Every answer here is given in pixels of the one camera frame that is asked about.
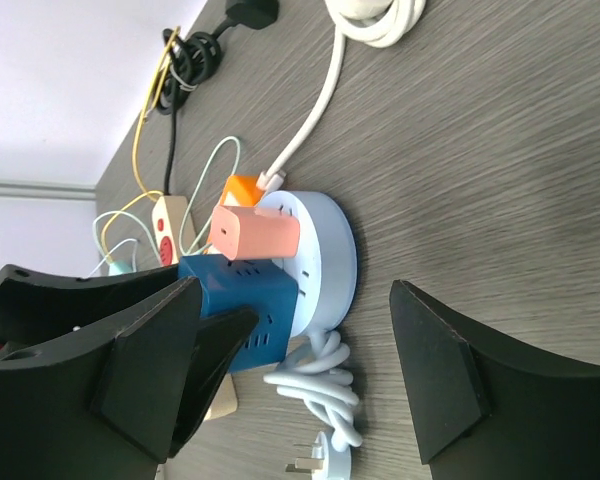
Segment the beige red power strip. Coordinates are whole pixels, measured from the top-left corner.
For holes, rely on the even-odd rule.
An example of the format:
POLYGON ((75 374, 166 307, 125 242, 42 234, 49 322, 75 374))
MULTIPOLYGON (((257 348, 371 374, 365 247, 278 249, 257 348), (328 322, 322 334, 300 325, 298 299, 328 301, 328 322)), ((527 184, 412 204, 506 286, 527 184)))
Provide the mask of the beige red power strip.
MULTIPOLYGON (((179 243, 180 232, 183 233, 183 241, 189 241, 194 247, 198 247, 192 217, 186 212, 187 205, 188 201, 184 196, 165 195, 161 196, 153 207, 152 226, 162 266, 177 264, 183 255, 179 243)), ((230 415, 237 408, 238 398, 233 378, 227 374, 207 410, 205 421, 230 415)))

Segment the orange power strip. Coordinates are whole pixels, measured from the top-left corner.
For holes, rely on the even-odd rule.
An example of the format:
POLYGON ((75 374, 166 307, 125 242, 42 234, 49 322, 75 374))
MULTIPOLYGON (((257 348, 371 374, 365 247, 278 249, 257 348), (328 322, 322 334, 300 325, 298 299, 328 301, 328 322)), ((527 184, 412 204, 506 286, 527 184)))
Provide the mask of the orange power strip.
POLYGON ((207 254, 223 254, 234 258, 239 246, 240 214, 249 213, 263 192, 257 188, 256 176, 230 175, 220 200, 212 212, 206 248, 207 254))

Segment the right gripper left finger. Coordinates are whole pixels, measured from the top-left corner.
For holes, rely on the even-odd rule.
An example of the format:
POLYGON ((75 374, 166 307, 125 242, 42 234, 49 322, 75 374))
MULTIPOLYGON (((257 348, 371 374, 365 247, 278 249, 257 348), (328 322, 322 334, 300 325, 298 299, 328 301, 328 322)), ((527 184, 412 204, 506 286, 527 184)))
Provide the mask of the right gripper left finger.
POLYGON ((177 279, 36 345, 1 344, 0 479, 151 479, 166 460, 201 303, 177 279))

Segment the light blue charger plug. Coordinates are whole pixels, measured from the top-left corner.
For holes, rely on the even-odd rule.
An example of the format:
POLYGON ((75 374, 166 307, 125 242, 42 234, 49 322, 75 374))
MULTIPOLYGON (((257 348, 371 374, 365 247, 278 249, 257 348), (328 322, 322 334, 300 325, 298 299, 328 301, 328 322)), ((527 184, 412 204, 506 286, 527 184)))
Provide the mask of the light blue charger plug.
POLYGON ((108 275, 118 276, 133 273, 133 267, 124 261, 114 261, 108 265, 108 275))

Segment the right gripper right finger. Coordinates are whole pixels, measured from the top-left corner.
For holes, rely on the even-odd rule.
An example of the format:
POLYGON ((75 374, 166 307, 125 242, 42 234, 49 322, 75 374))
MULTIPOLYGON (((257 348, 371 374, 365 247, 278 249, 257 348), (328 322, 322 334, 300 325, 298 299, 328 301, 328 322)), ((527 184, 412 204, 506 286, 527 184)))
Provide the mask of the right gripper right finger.
POLYGON ((600 479, 600 365, 517 340, 403 280, 389 303, 433 478, 600 479))

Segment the light blue round socket base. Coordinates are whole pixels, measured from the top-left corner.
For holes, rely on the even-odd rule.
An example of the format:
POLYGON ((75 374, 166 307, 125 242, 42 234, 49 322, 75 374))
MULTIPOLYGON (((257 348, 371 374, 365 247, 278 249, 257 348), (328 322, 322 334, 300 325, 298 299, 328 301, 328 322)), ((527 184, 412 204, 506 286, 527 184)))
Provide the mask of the light blue round socket base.
POLYGON ((298 285, 291 335, 335 329, 351 307, 358 273, 355 240, 344 212, 326 194, 311 191, 278 190, 259 205, 291 215, 300 225, 297 254, 274 260, 298 285))

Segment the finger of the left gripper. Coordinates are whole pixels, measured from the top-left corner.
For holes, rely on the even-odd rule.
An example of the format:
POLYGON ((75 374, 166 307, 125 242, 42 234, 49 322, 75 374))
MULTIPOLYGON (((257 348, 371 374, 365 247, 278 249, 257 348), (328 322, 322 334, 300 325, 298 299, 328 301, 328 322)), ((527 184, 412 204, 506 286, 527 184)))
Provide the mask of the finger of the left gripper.
POLYGON ((177 280, 175 267, 80 278, 6 265, 0 270, 0 344, 36 345, 144 301, 177 280))
POLYGON ((199 429, 229 366, 259 321, 251 307, 200 320, 168 458, 174 458, 199 429))

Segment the salmon charger plug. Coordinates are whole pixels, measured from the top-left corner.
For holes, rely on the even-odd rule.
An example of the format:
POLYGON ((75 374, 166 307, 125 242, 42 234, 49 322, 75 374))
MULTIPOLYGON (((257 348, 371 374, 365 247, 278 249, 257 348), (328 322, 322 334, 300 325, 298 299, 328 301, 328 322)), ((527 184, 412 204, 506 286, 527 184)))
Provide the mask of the salmon charger plug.
POLYGON ((212 246, 229 260, 294 257, 299 221, 275 208, 218 205, 210 226, 212 246))

